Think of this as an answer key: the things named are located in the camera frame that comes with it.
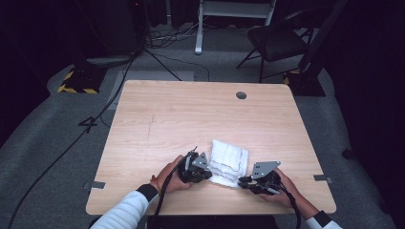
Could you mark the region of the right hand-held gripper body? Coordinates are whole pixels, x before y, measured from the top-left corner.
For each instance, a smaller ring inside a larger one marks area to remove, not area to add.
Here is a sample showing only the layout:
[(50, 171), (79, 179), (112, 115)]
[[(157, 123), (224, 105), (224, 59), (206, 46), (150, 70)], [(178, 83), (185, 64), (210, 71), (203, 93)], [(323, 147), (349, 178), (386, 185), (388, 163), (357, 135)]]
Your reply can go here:
[(255, 162), (247, 188), (255, 195), (279, 195), (281, 178), (274, 169), (280, 164), (280, 161)]

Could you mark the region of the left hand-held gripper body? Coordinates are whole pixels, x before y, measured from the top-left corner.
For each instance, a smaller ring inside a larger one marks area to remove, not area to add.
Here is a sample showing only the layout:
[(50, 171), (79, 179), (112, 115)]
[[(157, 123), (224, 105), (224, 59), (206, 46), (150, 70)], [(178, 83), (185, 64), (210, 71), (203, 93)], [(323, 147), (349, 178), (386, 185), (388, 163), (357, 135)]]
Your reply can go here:
[(183, 183), (199, 183), (211, 178), (212, 173), (208, 168), (206, 154), (189, 152), (178, 167), (178, 176)]

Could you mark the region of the white towel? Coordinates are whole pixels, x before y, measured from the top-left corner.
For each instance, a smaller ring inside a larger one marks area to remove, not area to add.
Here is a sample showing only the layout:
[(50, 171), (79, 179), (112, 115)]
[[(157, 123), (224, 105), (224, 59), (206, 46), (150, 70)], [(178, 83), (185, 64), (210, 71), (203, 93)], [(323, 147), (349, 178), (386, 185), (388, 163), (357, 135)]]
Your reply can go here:
[(238, 188), (240, 177), (246, 175), (248, 150), (214, 139), (208, 168), (211, 182), (230, 188)]

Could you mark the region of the person's right hand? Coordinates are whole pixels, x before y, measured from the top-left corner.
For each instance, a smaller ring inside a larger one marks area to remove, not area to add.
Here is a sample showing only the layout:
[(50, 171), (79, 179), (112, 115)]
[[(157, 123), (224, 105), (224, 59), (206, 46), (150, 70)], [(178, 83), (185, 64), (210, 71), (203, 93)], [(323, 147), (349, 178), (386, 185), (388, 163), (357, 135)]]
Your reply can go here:
[(284, 185), (286, 191), (281, 191), (278, 195), (260, 194), (259, 197), (268, 202), (277, 202), (287, 208), (293, 208), (296, 206), (298, 209), (301, 209), (301, 204), (304, 198), (294, 183), (280, 169), (276, 168), (275, 172), (281, 178), (281, 183)]

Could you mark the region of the person's dark clothed lap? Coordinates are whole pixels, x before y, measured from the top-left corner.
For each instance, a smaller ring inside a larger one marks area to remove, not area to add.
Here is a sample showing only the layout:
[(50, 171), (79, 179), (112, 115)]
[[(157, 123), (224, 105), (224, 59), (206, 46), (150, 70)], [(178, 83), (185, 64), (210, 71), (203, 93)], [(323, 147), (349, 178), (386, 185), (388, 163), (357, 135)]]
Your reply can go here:
[(149, 217), (145, 229), (279, 229), (273, 216)]

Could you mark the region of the grey tape strip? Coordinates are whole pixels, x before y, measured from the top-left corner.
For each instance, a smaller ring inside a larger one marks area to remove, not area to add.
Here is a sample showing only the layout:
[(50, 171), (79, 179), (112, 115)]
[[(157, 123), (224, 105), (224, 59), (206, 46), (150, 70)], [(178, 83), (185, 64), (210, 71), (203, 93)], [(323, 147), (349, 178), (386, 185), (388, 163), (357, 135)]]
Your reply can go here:
[(104, 187), (105, 183), (99, 181), (86, 181), (82, 186), (84, 190), (103, 189)]
[(333, 179), (326, 175), (313, 175), (313, 178), (315, 181), (326, 181), (328, 184), (334, 183)]

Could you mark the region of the black floor tape mark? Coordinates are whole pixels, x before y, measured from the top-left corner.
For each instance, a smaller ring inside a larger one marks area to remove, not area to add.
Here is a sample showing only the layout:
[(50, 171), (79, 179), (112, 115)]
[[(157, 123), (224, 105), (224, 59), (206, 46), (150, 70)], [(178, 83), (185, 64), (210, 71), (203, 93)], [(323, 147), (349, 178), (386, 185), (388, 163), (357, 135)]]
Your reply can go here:
[(96, 119), (92, 116), (89, 116), (85, 120), (80, 121), (78, 125), (84, 127), (85, 133), (88, 134), (91, 129), (96, 126)]

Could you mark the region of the black slanted stand with base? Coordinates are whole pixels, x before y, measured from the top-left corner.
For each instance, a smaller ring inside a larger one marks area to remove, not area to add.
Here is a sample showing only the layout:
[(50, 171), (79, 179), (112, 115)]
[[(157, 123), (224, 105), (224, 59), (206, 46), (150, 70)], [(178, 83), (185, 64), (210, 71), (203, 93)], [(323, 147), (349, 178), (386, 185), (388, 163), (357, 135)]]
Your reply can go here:
[(327, 60), (327, 37), (336, 20), (349, 0), (337, 0), (332, 8), (331, 15), (326, 18), (314, 40), (309, 46), (309, 52), (303, 56), (301, 63), (304, 67), (299, 73), (287, 72), (284, 82), (289, 86), (295, 96), (325, 96), (325, 92), (318, 80)]

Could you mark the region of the black folding chair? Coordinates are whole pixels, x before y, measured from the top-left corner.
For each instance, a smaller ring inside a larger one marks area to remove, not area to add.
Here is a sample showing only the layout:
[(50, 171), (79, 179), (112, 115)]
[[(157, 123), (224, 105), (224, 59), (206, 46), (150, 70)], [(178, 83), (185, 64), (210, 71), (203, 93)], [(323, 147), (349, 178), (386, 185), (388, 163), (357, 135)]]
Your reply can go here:
[(278, 22), (268, 26), (251, 29), (247, 38), (253, 49), (237, 65), (239, 69), (247, 60), (260, 58), (259, 82), (275, 76), (264, 75), (264, 63), (302, 55), (308, 52), (315, 28), (319, 28), (324, 19), (322, 8), (293, 12)]

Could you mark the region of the black stand base striped tape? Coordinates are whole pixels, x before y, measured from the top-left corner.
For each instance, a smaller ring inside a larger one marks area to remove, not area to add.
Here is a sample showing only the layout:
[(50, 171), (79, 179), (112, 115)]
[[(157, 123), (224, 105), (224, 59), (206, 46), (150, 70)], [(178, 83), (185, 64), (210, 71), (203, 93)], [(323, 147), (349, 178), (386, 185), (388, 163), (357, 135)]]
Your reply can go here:
[(91, 67), (89, 70), (71, 67), (57, 91), (59, 93), (98, 94), (106, 73), (106, 69), (98, 67)]

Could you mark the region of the white desk frame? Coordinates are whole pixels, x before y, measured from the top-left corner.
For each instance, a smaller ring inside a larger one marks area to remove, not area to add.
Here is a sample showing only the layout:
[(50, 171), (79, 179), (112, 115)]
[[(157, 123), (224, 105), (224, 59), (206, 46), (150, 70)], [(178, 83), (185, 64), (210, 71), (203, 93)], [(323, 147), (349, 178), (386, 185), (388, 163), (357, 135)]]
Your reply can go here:
[(194, 53), (199, 55), (203, 52), (203, 19), (205, 16), (258, 18), (265, 19), (265, 24), (268, 25), (275, 10), (276, 1), (269, 0), (268, 3), (238, 3), (200, 0), (198, 31)]

